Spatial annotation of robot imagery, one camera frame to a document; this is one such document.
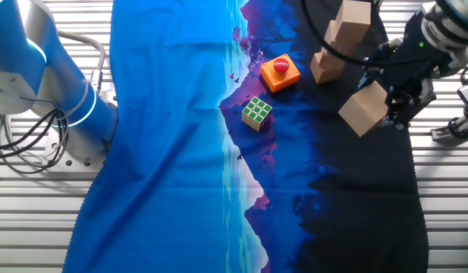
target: green and white rubik's cube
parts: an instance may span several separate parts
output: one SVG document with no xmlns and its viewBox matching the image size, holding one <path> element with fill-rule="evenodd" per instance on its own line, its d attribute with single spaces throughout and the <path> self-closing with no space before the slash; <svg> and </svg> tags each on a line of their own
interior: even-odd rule
<svg viewBox="0 0 468 273">
<path fill-rule="evenodd" d="M 242 111 L 242 121 L 259 132 L 271 116 L 271 110 L 270 105 L 257 97 L 253 97 Z"/>
</svg>

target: blue fabric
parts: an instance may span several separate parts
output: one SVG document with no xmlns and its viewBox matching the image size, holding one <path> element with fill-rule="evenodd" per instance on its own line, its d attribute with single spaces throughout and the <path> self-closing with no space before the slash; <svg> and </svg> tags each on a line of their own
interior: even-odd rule
<svg viewBox="0 0 468 273">
<path fill-rule="evenodd" d="M 320 30 L 340 4 L 310 3 Z M 373 12 L 357 57 L 386 39 Z M 360 139 L 338 110 L 362 71 L 317 86 L 319 50 L 298 0 L 115 0 L 119 124 L 64 272 L 424 272 L 408 132 Z M 260 65 L 285 53 L 301 80 L 273 96 Z M 260 133 L 254 96 L 273 107 Z"/>
</svg>

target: white metal grating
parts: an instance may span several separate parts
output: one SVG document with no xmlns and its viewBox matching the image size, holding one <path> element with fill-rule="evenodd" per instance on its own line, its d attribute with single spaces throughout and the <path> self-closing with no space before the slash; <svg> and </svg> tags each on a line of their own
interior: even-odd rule
<svg viewBox="0 0 468 273">
<path fill-rule="evenodd" d="M 402 36 L 406 21 L 421 0 L 385 0 L 381 7 L 389 39 Z M 60 30 L 99 40 L 108 52 L 112 0 L 48 0 Z M 89 77 L 98 53 L 63 39 L 73 60 Z M 459 76 L 435 83 L 438 101 L 423 110 L 410 128 L 421 203 L 430 244 L 430 273 L 468 273 L 468 142 L 455 149 L 432 142 L 429 130 L 462 115 L 456 94 Z M 109 65 L 102 89 L 115 95 Z M 27 112 L 12 119 L 12 130 L 24 134 L 38 121 Z M 46 141 L 36 151 L 44 150 Z M 0 273 L 58 273 L 74 222 L 92 180 L 60 180 L 37 174 L 22 177 L 0 165 Z"/>
</svg>

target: wooden block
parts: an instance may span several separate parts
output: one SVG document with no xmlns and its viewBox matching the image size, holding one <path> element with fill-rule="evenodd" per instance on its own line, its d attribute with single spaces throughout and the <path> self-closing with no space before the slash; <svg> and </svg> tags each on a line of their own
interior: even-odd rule
<svg viewBox="0 0 468 273">
<path fill-rule="evenodd" d="M 338 114 L 361 137 L 386 116 L 386 97 L 387 92 L 374 82 L 353 94 Z"/>
<path fill-rule="evenodd" d="M 343 67 L 345 66 L 345 62 L 342 61 L 341 59 L 329 54 L 329 53 L 323 53 L 320 52 L 321 55 L 318 60 L 318 66 L 323 68 L 323 70 L 326 71 L 341 71 L 343 70 Z"/>
<path fill-rule="evenodd" d="M 336 18 L 336 41 L 357 42 L 363 41 L 370 28 L 372 4 L 344 0 Z"/>
<path fill-rule="evenodd" d="M 321 52 L 314 54 L 313 60 L 311 61 L 311 65 L 309 66 L 317 84 L 322 84 L 331 80 L 336 80 L 341 76 L 341 72 L 343 71 L 343 69 L 327 71 L 321 68 L 319 66 L 319 62 L 321 61 L 322 56 L 323 54 Z"/>
<path fill-rule="evenodd" d="M 342 53 L 343 55 L 353 56 L 355 54 L 356 48 L 358 47 L 357 42 L 346 42 L 336 40 L 338 23 L 336 20 L 331 20 L 328 25 L 328 29 L 325 34 L 325 41 L 330 44 L 331 47 Z M 328 51 L 323 48 L 323 54 L 329 54 Z"/>
</svg>

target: red button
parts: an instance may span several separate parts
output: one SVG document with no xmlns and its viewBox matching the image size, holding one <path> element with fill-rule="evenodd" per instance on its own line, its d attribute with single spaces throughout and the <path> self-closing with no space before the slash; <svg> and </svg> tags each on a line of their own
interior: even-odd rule
<svg viewBox="0 0 468 273">
<path fill-rule="evenodd" d="M 279 58 L 274 61 L 274 70 L 278 73 L 284 73 L 289 69 L 289 62 L 286 59 Z"/>
</svg>

